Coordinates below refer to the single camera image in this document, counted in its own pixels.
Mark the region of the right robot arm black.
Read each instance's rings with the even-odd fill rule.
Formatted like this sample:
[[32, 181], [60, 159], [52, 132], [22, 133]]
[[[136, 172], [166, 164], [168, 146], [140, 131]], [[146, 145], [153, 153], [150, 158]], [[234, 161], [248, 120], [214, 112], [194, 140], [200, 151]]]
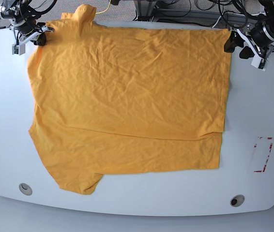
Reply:
[[47, 9], [37, 11], [30, 6], [30, 0], [4, 0], [0, 5], [0, 19], [10, 21], [10, 30], [13, 31], [16, 44], [38, 33], [30, 41], [37, 46], [44, 46], [46, 35], [43, 32], [45, 24], [36, 22], [42, 15], [48, 13], [56, 3], [54, 1]]

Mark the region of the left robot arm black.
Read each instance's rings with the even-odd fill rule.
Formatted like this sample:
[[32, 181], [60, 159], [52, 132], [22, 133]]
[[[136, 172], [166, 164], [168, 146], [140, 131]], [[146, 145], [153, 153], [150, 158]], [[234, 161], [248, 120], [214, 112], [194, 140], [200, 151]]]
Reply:
[[266, 61], [274, 52], [274, 0], [260, 0], [265, 13], [257, 16], [248, 13], [240, 0], [233, 0], [232, 3], [240, 14], [244, 15], [245, 22], [241, 26], [231, 27], [224, 51], [233, 53], [236, 47], [240, 47], [240, 58], [258, 57]]

